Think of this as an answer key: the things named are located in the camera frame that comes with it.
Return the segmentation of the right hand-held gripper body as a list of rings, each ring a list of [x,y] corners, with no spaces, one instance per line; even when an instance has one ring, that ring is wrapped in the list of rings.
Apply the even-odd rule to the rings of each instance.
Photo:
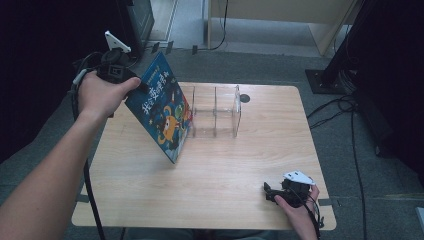
[[[310,188],[315,185],[315,181],[299,170],[285,173],[283,177],[282,189],[285,193],[285,201],[294,208],[302,206],[309,196]]]

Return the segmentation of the black metal stand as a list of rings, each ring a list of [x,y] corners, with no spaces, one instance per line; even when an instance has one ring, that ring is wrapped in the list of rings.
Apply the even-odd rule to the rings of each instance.
[[[337,24],[310,24],[310,31],[318,50],[325,54],[330,43],[335,43],[339,31],[344,25],[351,26],[345,33],[345,38],[337,50],[329,65],[324,70],[306,69],[305,73],[309,85],[314,94],[344,94],[345,88],[342,86],[339,73],[348,66],[348,62],[355,62],[355,59],[348,55],[348,44],[350,33],[354,33],[354,25],[358,14],[367,0],[350,0],[351,3],[344,16]]]

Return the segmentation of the light wooden cabinet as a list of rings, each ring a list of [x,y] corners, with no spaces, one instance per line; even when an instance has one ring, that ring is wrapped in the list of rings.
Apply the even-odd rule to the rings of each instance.
[[[207,0],[207,46],[212,19],[230,18],[307,23],[316,47],[325,55],[359,0]]]

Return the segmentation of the blue children's picture book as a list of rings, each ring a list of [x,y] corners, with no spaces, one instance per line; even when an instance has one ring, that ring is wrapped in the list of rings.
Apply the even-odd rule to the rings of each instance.
[[[148,90],[132,91],[125,105],[172,163],[176,163],[191,127],[189,102],[163,53],[141,77]]]

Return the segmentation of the person's left hand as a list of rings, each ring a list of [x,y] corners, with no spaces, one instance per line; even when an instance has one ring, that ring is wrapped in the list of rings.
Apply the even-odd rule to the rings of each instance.
[[[113,84],[97,76],[95,71],[85,75],[79,88],[79,112],[81,118],[105,120],[111,116],[126,98],[141,83],[132,77],[123,83]]]

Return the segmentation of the clear acrylic book rack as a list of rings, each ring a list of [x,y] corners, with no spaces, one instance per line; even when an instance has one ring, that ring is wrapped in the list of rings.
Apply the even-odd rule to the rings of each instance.
[[[241,120],[238,85],[182,87],[192,110],[192,138],[235,138]]]

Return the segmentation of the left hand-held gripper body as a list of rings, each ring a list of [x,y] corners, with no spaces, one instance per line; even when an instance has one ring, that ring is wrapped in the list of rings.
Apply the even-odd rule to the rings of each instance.
[[[130,70],[130,56],[132,49],[115,37],[110,31],[104,33],[109,50],[102,54],[101,64],[97,68],[97,75],[108,82],[118,84],[136,77]]]

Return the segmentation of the person's right hand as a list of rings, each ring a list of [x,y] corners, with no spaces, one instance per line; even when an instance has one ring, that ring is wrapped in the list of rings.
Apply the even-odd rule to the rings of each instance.
[[[293,208],[282,197],[275,197],[276,203],[285,213],[292,228],[299,234],[316,234],[314,223],[305,207]]]

